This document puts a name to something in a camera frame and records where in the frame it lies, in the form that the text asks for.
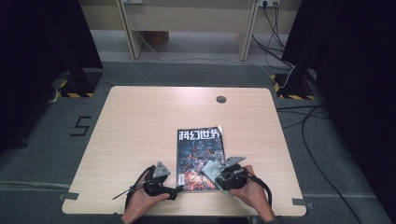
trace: gray carpet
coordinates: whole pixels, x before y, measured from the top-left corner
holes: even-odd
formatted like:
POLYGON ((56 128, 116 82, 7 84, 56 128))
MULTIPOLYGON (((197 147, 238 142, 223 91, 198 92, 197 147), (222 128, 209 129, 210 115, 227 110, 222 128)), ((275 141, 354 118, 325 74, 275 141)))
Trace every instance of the gray carpet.
MULTIPOLYGON (((103 223, 107 216, 72 216, 62 212, 59 195, 67 192, 85 147, 112 86, 264 87, 272 91, 277 108, 317 105, 319 100, 282 100, 271 79, 256 66, 175 63, 104 63, 104 73, 92 98, 59 98, 47 106, 28 136, 28 147, 9 149, 0 156, 0 223, 103 223), (85 136, 75 129, 88 125, 85 136)), ((282 110, 282 127, 304 119, 310 108, 282 110)), ((318 166, 345 196, 363 223, 390 223, 325 108, 320 118, 308 119, 305 138, 318 166)), ((285 217, 286 223, 357 223, 346 204, 310 158, 301 124, 284 130, 294 168, 308 204, 304 217, 285 217)))

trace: human hand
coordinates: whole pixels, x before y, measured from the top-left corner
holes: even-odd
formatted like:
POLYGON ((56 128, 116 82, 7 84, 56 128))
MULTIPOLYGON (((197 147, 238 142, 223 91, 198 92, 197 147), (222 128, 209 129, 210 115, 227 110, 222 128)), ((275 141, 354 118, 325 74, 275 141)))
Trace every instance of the human hand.
MULTIPOLYGON (((251 165, 245 166, 248 175, 255 175, 251 165)), ((254 208, 263 221, 272 221, 275 218, 274 211, 268 203, 264 189, 251 179, 241 189, 230 189, 230 194, 240 198, 245 204, 254 208)))
MULTIPOLYGON (((143 180, 146 179, 148 173, 149 171, 143 175, 143 180)), ((132 195, 131 200, 129 201, 125 213, 121 219, 127 224, 134 223, 138 218, 145 215, 154 204, 165 201, 169 197, 170 195, 168 193, 151 197, 147 195, 147 193, 142 188, 137 189, 132 195)))

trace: wall outlet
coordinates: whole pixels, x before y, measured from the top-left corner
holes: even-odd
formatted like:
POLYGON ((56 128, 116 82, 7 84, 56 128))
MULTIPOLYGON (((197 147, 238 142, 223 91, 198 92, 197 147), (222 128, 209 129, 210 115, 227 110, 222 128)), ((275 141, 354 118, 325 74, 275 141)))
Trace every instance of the wall outlet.
POLYGON ((260 0, 259 7, 262 7, 262 3, 266 1, 267 7, 275 7, 275 3, 279 6, 280 0, 260 0))

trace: wooden table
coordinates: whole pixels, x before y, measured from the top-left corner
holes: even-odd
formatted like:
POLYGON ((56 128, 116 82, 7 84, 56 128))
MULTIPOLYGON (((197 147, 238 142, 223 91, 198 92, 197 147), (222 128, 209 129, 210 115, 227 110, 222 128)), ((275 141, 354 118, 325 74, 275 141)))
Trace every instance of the wooden table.
MULTIPOLYGON (((106 100, 69 192, 66 214, 123 213, 127 190, 150 165, 162 161, 177 183, 177 129, 221 126, 226 157, 246 156, 273 192, 277 215, 303 216, 293 205, 302 193, 271 93, 253 88, 114 87, 106 100), (217 102, 225 96, 224 104, 217 102)), ((148 211, 158 216, 257 216, 254 209, 221 191, 179 193, 148 211)))

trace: magazine cover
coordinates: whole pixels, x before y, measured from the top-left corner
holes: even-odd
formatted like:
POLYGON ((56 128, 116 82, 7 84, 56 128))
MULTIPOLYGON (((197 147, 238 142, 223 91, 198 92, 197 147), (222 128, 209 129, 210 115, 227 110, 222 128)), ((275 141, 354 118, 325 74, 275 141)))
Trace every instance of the magazine cover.
POLYGON ((217 189, 202 172, 208 161, 224 162, 220 127, 177 130, 177 184, 182 191, 217 189))

